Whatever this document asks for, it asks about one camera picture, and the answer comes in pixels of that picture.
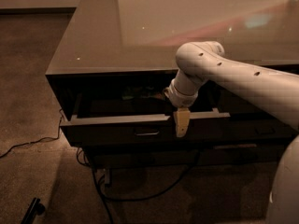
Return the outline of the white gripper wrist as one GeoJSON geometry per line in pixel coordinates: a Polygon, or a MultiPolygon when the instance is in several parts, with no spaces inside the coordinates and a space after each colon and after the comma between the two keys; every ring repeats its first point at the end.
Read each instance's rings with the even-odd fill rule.
{"type": "Polygon", "coordinates": [[[175,87],[174,81],[171,81],[170,85],[164,89],[164,95],[174,107],[178,108],[174,113],[174,120],[176,136],[181,138],[186,134],[189,127],[191,112],[188,108],[194,104],[198,94],[182,94],[175,87]]]}

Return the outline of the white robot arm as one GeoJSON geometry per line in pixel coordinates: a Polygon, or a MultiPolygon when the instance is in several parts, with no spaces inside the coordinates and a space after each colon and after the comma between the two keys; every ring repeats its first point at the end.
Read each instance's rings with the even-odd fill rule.
{"type": "MultiPolygon", "coordinates": [[[[168,99],[178,109],[193,105],[211,80],[299,131],[299,76],[228,60],[216,41],[191,42],[176,52],[178,72],[168,99]]],[[[299,224],[299,136],[284,151],[269,196],[267,224],[299,224]]]]}

